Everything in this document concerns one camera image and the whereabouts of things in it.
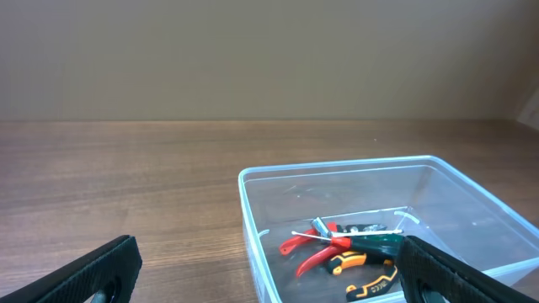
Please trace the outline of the orange black long-nose pliers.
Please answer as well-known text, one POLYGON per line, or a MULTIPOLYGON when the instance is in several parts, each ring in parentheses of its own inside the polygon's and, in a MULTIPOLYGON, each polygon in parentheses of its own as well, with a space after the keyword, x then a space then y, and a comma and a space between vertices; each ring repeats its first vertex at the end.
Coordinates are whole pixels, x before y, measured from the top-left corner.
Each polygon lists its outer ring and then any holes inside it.
POLYGON ((350 284, 346 287, 346 300, 354 302, 385 295, 398 282, 398 268, 391 259, 380 258, 363 252, 342 252, 331 257, 326 263, 325 268, 334 276, 342 274, 348 268, 354 268, 365 265, 380 265, 383 269, 382 274, 369 283, 356 286, 350 284))

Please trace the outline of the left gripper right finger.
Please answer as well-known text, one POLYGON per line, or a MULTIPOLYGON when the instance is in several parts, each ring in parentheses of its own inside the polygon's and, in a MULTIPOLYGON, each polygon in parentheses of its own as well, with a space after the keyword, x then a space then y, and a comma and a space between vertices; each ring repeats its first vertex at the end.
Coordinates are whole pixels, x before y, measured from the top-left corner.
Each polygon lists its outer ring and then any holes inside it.
POLYGON ((415 236, 395 261, 409 303, 538 303, 415 236))

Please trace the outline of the silver L-shaped socket wrench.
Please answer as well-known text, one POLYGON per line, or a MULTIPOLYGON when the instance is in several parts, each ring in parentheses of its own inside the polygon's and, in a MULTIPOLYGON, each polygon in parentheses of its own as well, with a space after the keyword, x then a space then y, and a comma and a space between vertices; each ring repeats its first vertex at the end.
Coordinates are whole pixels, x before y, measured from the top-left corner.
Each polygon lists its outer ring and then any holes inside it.
POLYGON ((367 237, 402 234, 403 230, 389 230, 383 224, 348 224, 340 225, 335 222, 326 222, 317 217, 310 222, 311 228, 307 234, 317 237, 367 237))

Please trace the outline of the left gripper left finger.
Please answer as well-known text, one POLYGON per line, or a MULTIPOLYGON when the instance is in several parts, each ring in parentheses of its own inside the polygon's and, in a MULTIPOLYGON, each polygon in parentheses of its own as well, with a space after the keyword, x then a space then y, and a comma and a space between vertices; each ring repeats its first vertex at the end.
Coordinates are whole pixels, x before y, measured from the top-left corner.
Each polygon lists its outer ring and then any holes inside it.
POLYGON ((128 303, 142 266, 133 236, 122 235, 1 298, 2 303, 128 303))

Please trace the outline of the green handled screwdriver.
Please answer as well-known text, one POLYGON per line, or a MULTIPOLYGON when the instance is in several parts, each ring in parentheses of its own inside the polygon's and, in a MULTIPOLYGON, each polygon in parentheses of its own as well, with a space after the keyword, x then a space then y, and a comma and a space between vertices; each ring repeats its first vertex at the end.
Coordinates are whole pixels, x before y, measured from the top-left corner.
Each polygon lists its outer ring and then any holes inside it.
POLYGON ((336 232, 331 237, 309 235, 292 231, 292 235, 308 237, 327 243, 330 247, 343 248, 345 250, 355 250, 363 253, 376 254, 383 257, 396 257, 404 240, 403 236, 385 231, 381 233, 367 232, 361 235, 342 234, 336 232))

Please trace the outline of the red handled pruning shears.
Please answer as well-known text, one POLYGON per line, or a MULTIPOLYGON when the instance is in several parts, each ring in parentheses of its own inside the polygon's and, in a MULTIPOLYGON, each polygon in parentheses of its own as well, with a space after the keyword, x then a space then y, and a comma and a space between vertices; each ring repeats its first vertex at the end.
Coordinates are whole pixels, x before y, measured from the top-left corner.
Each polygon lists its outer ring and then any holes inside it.
POLYGON ((300 278, 313 268, 319 266, 325 268, 325 263, 331 257, 348 251, 352 250, 326 246, 323 243, 316 243, 313 238, 299 236, 292 236, 279 246, 279 253, 283 257, 299 257, 301 259, 301 262, 296 267, 297 278, 300 278))

